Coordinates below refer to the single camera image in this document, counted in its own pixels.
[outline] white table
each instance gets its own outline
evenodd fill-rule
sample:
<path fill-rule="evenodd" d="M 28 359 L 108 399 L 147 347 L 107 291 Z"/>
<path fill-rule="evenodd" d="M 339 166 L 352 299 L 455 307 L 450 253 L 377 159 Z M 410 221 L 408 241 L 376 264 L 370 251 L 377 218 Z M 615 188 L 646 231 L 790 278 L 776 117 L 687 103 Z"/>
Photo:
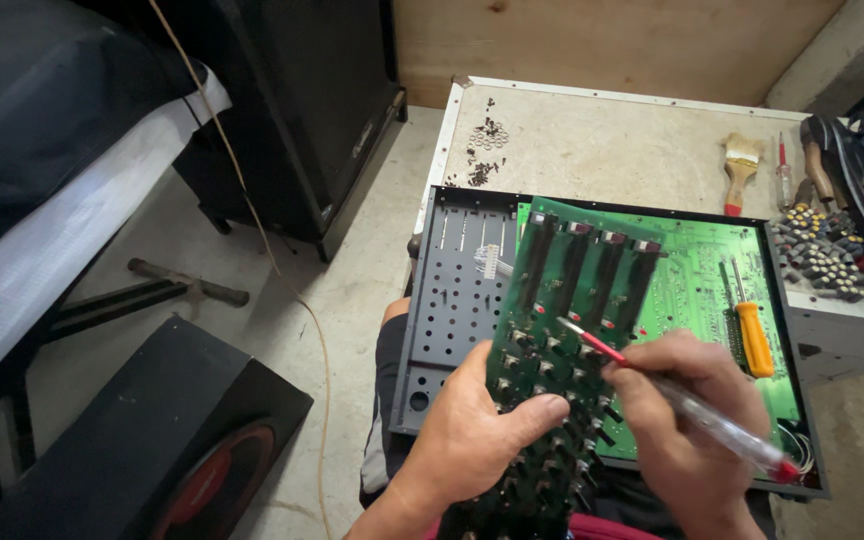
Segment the white table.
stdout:
<path fill-rule="evenodd" d="M 468 145 L 486 117 L 501 123 L 508 143 Z M 779 133 L 793 179 L 805 177 L 800 112 L 607 92 L 517 80 L 455 77 L 415 220 L 421 233 L 428 189 L 446 181 L 469 188 L 476 163 L 498 164 L 480 190 L 721 215 L 729 176 L 723 142 L 731 132 L 765 141 L 758 173 L 745 189 L 742 215 L 772 218 L 777 207 Z M 803 383 L 864 373 L 864 300 L 815 299 L 786 286 L 789 328 L 817 345 L 799 373 Z"/>

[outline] black speaker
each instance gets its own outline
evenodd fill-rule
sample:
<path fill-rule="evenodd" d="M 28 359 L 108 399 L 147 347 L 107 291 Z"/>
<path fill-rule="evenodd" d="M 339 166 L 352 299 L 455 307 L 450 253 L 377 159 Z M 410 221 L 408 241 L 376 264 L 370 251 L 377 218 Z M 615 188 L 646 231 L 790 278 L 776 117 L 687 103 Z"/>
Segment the black speaker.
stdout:
<path fill-rule="evenodd" d="M 311 407 L 175 315 L 6 493 L 0 539 L 227 538 Z"/>
<path fill-rule="evenodd" d="M 173 46 L 148 0 L 76 1 Z M 219 119 L 263 226 L 315 243 L 328 262 L 398 132 L 394 120 L 406 120 L 393 1 L 156 2 L 182 48 L 228 91 L 232 107 Z M 227 220 L 255 218 L 213 124 L 174 168 L 227 234 Z"/>

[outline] circuit board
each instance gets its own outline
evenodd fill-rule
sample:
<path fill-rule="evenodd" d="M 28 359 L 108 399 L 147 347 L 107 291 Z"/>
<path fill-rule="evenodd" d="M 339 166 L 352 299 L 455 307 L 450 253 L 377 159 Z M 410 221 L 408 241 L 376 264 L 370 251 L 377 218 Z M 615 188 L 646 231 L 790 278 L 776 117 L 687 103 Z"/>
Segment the circuit board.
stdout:
<path fill-rule="evenodd" d="M 556 317 L 598 321 L 598 338 L 621 348 L 640 332 L 639 312 L 661 257 L 665 232 L 603 212 L 535 198 L 489 352 L 486 385 L 500 412 L 546 392 L 565 397 L 571 414 L 510 464 L 498 485 L 467 503 L 464 520 L 484 537 L 532 531 L 561 537 L 573 510 L 589 511 L 583 490 L 603 466 L 596 447 L 615 444 L 603 419 L 610 407 L 601 355 Z M 496 513 L 501 520 L 494 519 Z M 512 527 L 509 520 L 527 520 Z M 489 530 L 501 524 L 505 530 Z"/>
<path fill-rule="evenodd" d="M 519 231 L 523 231 L 530 211 L 530 203 L 518 205 Z M 617 212 L 605 215 L 663 235 L 662 251 L 667 256 L 661 257 L 655 266 L 638 316 L 635 338 L 650 340 L 671 329 L 688 328 L 702 341 L 721 343 L 747 371 L 738 316 L 733 308 L 738 303 L 738 284 L 729 261 L 735 257 L 747 299 L 758 304 L 759 321 L 774 362 L 774 374 L 755 381 L 772 420 L 770 437 L 778 448 L 793 456 L 798 454 L 795 441 L 779 425 L 780 419 L 798 423 L 800 414 L 769 298 L 766 275 L 771 270 L 762 261 L 758 232 L 754 228 L 703 221 Z M 621 413 L 620 399 L 614 400 L 613 407 Z M 616 444 L 598 445 L 600 456 L 636 459 L 636 441 L 624 423 L 606 418 L 603 429 Z"/>

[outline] white cloth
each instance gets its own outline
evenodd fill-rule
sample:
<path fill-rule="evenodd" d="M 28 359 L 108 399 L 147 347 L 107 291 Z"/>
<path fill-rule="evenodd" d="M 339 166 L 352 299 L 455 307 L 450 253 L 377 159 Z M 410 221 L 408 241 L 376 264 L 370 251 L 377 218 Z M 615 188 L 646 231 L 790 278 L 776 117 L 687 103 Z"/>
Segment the white cloth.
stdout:
<path fill-rule="evenodd" d="M 204 88 L 216 113 L 232 105 L 211 70 Z M 199 92 L 186 99 L 207 123 Z M 197 129 L 182 99 L 163 104 L 0 238 L 0 362 L 136 211 Z"/>

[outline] voltage tester screwdriver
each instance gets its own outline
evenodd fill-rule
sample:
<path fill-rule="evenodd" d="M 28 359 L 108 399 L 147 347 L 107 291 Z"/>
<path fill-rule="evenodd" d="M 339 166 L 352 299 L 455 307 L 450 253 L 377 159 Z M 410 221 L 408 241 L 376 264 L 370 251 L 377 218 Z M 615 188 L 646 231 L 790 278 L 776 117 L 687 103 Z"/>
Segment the voltage tester screwdriver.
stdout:
<path fill-rule="evenodd" d="M 632 367 L 621 352 L 609 347 L 594 335 L 583 330 L 565 317 L 558 317 L 558 323 L 579 336 L 582 341 L 615 362 L 620 367 Z M 673 411 L 688 418 L 695 426 L 709 434 L 722 446 L 749 461 L 759 471 L 779 484 L 789 484 L 799 475 L 799 468 L 782 450 L 772 446 L 762 437 L 751 433 L 745 427 L 733 422 L 727 416 L 691 393 L 678 382 L 660 374 L 645 373 L 658 392 L 672 406 Z"/>

